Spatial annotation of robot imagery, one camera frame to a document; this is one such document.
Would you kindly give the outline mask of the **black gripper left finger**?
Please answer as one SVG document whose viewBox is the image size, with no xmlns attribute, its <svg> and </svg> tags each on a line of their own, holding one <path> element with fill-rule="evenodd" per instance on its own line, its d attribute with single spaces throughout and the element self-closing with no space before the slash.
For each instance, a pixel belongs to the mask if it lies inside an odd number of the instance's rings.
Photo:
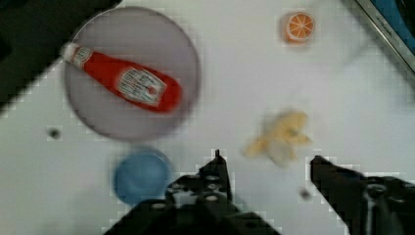
<svg viewBox="0 0 415 235">
<path fill-rule="evenodd" d="M 165 198 L 145 200 L 104 235 L 281 235 L 257 213 L 233 203 L 219 152 L 195 174 L 170 183 Z"/>
</svg>

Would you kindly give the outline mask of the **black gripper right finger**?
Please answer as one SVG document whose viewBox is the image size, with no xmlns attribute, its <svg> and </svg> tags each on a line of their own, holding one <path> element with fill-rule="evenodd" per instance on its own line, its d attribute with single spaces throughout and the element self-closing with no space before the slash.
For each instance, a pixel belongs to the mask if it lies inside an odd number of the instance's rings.
<svg viewBox="0 0 415 235">
<path fill-rule="evenodd" d="M 321 156 L 310 162 L 310 179 L 349 235 L 415 235 L 412 183 L 392 176 L 365 176 Z"/>
</svg>

